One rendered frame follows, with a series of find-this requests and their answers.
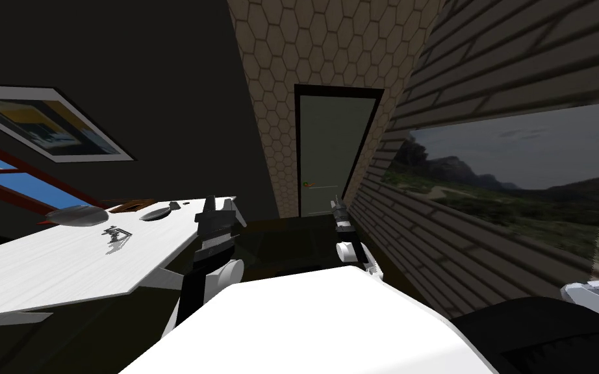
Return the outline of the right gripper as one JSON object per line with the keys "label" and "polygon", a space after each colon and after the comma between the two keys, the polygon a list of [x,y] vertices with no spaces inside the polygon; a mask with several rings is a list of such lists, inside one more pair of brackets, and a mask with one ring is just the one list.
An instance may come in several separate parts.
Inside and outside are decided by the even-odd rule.
{"label": "right gripper", "polygon": [[335,198],[331,200],[331,212],[336,221],[337,232],[353,232],[353,225],[350,222],[350,215],[348,214],[347,207],[344,202],[335,195]]}

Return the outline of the red-framed window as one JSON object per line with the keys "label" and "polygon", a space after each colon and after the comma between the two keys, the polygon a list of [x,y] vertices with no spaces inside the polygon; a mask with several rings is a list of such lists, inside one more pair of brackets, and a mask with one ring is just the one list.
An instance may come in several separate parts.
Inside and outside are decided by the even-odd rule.
{"label": "red-framed window", "polygon": [[103,207],[97,199],[0,150],[0,200],[45,215],[71,205]]}

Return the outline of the grey oval bowl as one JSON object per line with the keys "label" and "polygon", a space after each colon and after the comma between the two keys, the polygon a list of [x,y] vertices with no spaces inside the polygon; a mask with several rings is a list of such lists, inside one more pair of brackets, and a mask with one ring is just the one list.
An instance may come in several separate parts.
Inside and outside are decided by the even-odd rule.
{"label": "grey oval bowl", "polygon": [[69,227],[92,227],[109,219],[106,210],[91,205],[76,205],[54,210],[45,217],[51,223]]}

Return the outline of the brown book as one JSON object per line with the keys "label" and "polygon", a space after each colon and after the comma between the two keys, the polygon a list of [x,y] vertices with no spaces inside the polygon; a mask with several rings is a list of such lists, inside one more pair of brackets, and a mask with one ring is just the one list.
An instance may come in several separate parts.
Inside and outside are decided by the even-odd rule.
{"label": "brown book", "polygon": [[112,202],[121,202],[121,205],[115,206],[109,210],[110,213],[136,212],[156,203],[155,199],[133,199],[133,200],[117,200]]}

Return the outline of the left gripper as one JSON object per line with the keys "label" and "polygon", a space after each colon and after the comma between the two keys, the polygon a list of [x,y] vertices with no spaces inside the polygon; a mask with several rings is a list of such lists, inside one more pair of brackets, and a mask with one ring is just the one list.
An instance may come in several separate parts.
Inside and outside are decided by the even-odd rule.
{"label": "left gripper", "polygon": [[197,238],[208,242],[226,242],[231,240],[232,226],[239,223],[246,227],[247,223],[235,204],[236,197],[226,197],[221,210],[216,210],[216,198],[209,195],[205,198],[202,212],[195,215],[198,224]]}

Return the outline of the white table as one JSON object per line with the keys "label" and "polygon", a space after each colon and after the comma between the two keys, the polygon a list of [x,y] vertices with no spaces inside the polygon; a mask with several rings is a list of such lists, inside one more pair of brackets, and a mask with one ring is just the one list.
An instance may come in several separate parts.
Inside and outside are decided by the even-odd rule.
{"label": "white table", "polygon": [[[163,219],[141,221],[168,206],[112,214],[92,227],[58,225],[0,245],[0,326],[38,323],[49,308],[132,293],[139,287],[180,290],[183,276],[167,268],[198,240],[195,215],[205,199],[181,200]],[[132,234],[120,248],[101,233],[110,226]]]}

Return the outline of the small dark grey utensil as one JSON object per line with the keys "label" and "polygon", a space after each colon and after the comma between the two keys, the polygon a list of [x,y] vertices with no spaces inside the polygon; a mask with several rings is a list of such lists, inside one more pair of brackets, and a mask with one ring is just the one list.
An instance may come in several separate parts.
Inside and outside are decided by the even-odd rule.
{"label": "small dark grey utensil", "polygon": [[108,246],[112,249],[122,247],[132,236],[130,232],[123,230],[122,228],[118,228],[116,226],[110,226],[109,228],[105,229],[101,234],[110,238],[108,241]]}

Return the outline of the grey-green door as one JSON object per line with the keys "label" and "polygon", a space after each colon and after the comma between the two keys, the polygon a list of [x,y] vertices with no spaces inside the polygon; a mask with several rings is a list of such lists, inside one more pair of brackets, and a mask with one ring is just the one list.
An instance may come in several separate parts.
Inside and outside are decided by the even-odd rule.
{"label": "grey-green door", "polygon": [[[302,217],[330,213],[331,200],[343,196],[375,102],[373,97],[300,96]],[[316,186],[305,188],[304,182]]]}

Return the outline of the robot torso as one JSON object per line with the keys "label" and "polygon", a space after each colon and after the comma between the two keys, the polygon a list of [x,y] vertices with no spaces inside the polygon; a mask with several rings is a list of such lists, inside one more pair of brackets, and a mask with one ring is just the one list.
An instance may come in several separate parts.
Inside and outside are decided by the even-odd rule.
{"label": "robot torso", "polygon": [[446,318],[367,272],[228,286],[120,374],[498,374]]}

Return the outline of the white-framed wall picture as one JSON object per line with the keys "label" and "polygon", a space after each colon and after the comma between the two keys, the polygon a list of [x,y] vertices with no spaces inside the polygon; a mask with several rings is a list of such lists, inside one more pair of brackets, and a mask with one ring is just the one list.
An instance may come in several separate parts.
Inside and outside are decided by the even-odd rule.
{"label": "white-framed wall picture", "polygon": [[134,159],[54,88],[0,86],[0,131],[55,163]]}

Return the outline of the large landscape window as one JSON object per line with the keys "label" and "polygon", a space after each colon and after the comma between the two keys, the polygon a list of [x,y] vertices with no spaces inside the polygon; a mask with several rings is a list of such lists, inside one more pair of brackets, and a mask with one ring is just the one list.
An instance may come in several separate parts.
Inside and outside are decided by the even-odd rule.
{"label": "large landscape window", "polygon": [[599,264],[599,104],[409,131],[382,181]]}

